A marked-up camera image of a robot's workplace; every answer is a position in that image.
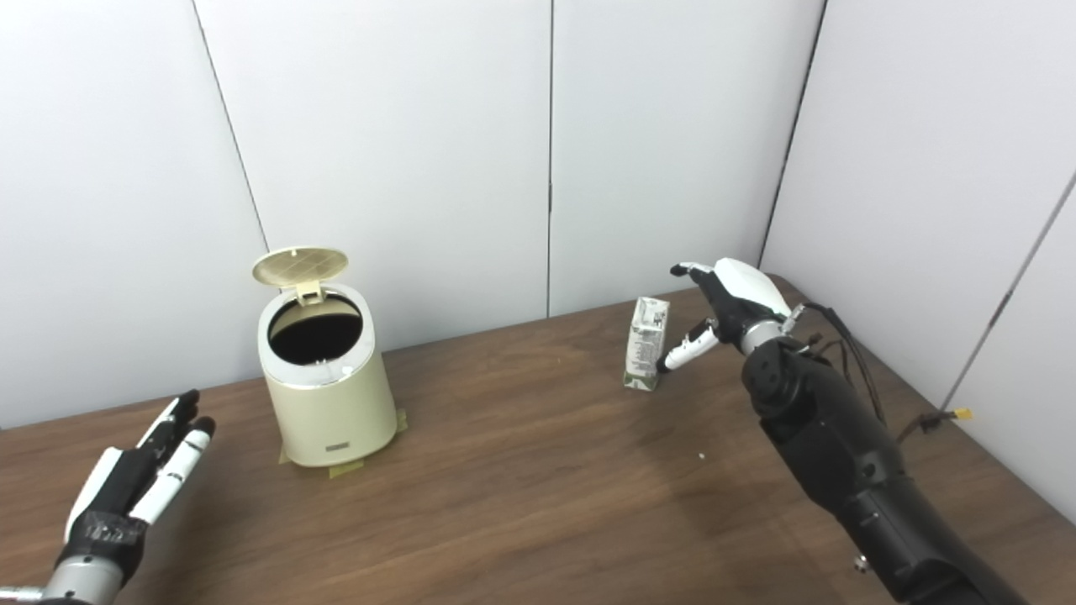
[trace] open lid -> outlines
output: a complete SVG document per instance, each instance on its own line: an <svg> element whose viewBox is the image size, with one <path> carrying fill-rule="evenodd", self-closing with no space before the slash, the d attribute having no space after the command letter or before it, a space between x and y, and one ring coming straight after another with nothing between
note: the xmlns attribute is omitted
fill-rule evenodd
<svg viewBox="0 0 1076 605"><path fill-rule="evenodd" d="M348 256L332 248L299 245L275 250L254 264L254 279L266 285L294 287L300 305L325 300L321 282L339 276Z"/></svg>

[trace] white wall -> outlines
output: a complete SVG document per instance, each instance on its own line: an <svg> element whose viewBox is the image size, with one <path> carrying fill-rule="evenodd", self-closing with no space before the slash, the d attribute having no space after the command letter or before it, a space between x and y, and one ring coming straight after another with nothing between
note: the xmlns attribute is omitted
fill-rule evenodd
<svg viewBox="0 0 1076 605"><path fill-rule="evenodd" d="M272 248L383 349L544 316L550 0L199 0Z"/></svg>
<svg viewBox="0 0 1076 605"><path fill-rule="evenodd" d="M553 314L755 263L821 0L557 0Z"/></svg>
<svg viewBox="0 0 1076 605"><path fill-rule="evenodd" d="M1074 262L1076 202L1070 196L952 406L972 408L975 420L960 426L1076 522Z"/></svg>
<svg viewBox="0 0 1076 605"><path fill-rule="evenodd" d="M0 425L257 372L264 253L187 2L0 3Z"/></svg>
<svg viewBox="0 0 1076 605"><path fill-rule="evenodd" d="M935 404L1072 173L1074 19L1067 1L826 10L762 267Z"/></svg>

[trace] black arm joint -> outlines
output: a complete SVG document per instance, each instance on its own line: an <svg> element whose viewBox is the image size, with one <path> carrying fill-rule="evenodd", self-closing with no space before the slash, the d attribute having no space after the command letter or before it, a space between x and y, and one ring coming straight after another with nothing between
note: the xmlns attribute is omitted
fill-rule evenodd
<svg viewBox="0 0 1076 605"><path fill-rule="evenodd" d="M744 363L740 378L751 395L751 406L763 421L764 428L767 423L783 424L791 425L794 433L809 420L812 410L801 409L803 381L789 362L789 357L801 349L803 344L793 338L776 338L756 348Z"/></svg>
<svg viewBox="0 0 1076 605"><path fill-rule="evenodd" d="M56 565L72 557L100 557L112 561L124 573L124 585L131 579L145 550L150 525L112 512L85 510L71 525L71 535L60 551Z"/></svg>

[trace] beige trash can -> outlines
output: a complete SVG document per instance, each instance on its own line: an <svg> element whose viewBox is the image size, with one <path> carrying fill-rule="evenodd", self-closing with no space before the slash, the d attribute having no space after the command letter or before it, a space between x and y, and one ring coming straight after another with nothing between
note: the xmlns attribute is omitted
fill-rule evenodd
<svg viewBox="0 0 1076 605"><path fill-rule="evenodd" d="M325 280L348 257L328 248L266 254L254 278L283 289L258 320L258 357L284 453L302 466L358 460L396 434L396 404L366 300Z"/></svg>

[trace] small carton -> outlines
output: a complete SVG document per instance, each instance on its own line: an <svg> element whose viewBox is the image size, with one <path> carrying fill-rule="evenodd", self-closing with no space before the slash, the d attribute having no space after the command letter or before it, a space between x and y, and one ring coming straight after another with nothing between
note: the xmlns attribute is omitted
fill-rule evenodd
<svg viewBox="0 0 1076 605"><path fill-rule="evenodd" d="M624 360L624 386L653 391L657 388L657 360L665 352L665 324L669 304L656 298L639 297L627 333L627 356Z"/></svg>

